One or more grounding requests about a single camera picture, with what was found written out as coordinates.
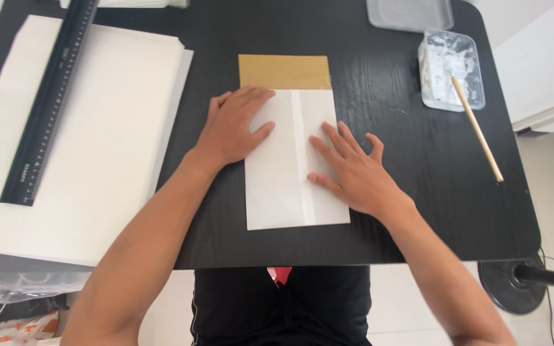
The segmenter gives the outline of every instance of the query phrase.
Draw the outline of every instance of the glue container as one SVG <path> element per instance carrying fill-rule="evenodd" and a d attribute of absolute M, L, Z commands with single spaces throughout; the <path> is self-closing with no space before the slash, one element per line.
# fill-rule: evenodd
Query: glue container
<path fill-rule="evenodd" d="M 422 101 L 426 106 L 465 111 L 450 76 L 455 75 L 473 110 L 486 105 L 478 51 L 473 39 L 450 31 L 425 30 L 418 47 Z"/>

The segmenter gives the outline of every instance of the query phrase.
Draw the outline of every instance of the black ruler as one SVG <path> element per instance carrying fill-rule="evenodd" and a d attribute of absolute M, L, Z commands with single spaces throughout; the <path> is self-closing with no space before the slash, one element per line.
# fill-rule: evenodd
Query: black ruler
<path fill-rule="evenodd" d="M 33 101 L 0 202 L 32 206 L 99 0 L 71 0 Z"/>

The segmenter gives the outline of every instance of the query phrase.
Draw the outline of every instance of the wooden stick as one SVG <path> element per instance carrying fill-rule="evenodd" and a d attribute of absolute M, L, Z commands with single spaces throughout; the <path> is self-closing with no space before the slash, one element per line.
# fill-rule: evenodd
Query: wooden stick
<path fill-rule="evenodd" d="M 466 109 L 467 118 L 469 118 L 470 122 L 472 123 L 473 130 L 476 132 L 476 136 L 478 136 L 478 141 L 480 141 L 480 145 L 484 150 L 486 159 L 489 161 L 489 164 L 491 164 L 491 169 L 495 174 L 495 178 L 497 179 L 498 182 L 503 182 L 504 177 L 502 177 L 502 173 L 499 171 L 499 167 L 497 167 L 497 163 L 493 158 L 491 149 L 489 148 L 489 145 L 486 143 L 486 139 L 484 139 L 484 136 L 482 135 L 482 130 L 480 129 L 480 126 L 476 121 L 476 117 L 473 116 L 472 107 L 469 106 L 469 102 L 467 102 L 466 95 L 463 92 L 463 89 L 461 89 L 461 85 L 458 83 L 457 77 L 452 76 L 450 80 L 452 80 L 452 85 L 454 85 L 454 89 L 457 90 L 458 98 L 461 100 L 463 107 Z"/>

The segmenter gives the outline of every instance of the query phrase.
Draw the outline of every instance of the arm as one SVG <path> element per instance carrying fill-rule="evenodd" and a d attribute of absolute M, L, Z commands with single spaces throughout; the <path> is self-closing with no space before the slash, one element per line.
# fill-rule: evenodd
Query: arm
<path fill-rule="evenodd" d="M 310 141 L 337 171 L 339 182 L 315 172 L 307 178 L 386 226 L 453 344 L 516 345 L 482 287 L 382 167 L 381 141 L 372 134 L 365 136 L 373 144 L 368 156 L 343 122 L 339 122 L 341 135 L 327 123 L 322 128 L 336 152 L 317 137 Z"/>
<path fill-rule="evenodd" d="M 62 345 L 137 345 L 145 313 L 164 287 L 191 219 L 219 170 L 242 160 L 274 127 L 249 121 L 274 92 L 253 86 L 211 99 L 196 147 L 108 249 L 76 302 Z"/>

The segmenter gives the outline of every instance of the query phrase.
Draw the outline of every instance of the hand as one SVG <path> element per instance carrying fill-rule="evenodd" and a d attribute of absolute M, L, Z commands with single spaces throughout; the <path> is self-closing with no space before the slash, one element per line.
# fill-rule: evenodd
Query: hand
<path fill-rule="evenodd" d="M 342 121 L 337 127 L 341 135 L 327 122 L 322 124 L 322 130 L 331 139 L 336 152 L 318 137 L 311 136 L 309 140 L 337 172 L 339 181 L 335 182 L 326 174 L 317 172 L 309 173 L 307 179 L 327 188 L 350 208 L 370 214 L 381 222 L 386 222 L 396 210 L 415 208 L 414 201 L 401 191 L 382 167 L 382 142 L 375 135 L 367 133 L 365 138 L 373 145 L 368 156 Z"/>
<path fill-rule="evenodd" d="M 218 170 L 244 159 L 275 126 L 274 122 L 267 122 L 253 134 L 249 133 L 251 117 L 274 95 L 275 91 L 265 87 L 246 86 L 234 93 L 228 91 L 213 97 L 195 150 Z"/>

